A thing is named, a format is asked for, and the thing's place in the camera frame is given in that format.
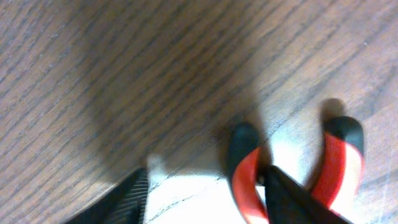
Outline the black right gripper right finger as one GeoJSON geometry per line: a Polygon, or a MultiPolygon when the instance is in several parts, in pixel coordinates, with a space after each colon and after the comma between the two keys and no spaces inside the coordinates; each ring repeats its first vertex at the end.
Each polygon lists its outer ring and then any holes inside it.
{"type": "Polygon", "coordinates": [[[267,168],[264,184],[270,223],[349,224],[276,166],[267,168]]]}

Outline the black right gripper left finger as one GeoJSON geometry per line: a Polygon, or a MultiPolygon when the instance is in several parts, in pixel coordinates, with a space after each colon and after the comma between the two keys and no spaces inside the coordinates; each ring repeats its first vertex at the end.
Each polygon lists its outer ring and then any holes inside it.
{"type": "Polygon", "coordinates": [[[67,224],[143,224],[148,193],[148,171],[139,168],[67,224]]]}

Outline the red handled small pliers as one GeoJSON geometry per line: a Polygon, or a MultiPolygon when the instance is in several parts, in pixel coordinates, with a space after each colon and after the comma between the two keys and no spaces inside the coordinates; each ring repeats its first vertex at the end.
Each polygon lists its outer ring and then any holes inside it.
{"type": "MultiPolygon", "coordinates": [[[[353,201],[364,172],[363,127],[357,119],[337,116],[323,123],[323,136],[321,172],[307,192],[344,218],[341,214],[353,201]]],[[[258,130],[250,123],[237,124],[229,140],[229,184],[237,208],[247,223],[270,223],[264,184],[270,166],[259,168],[259,140],[258,130]]]]}

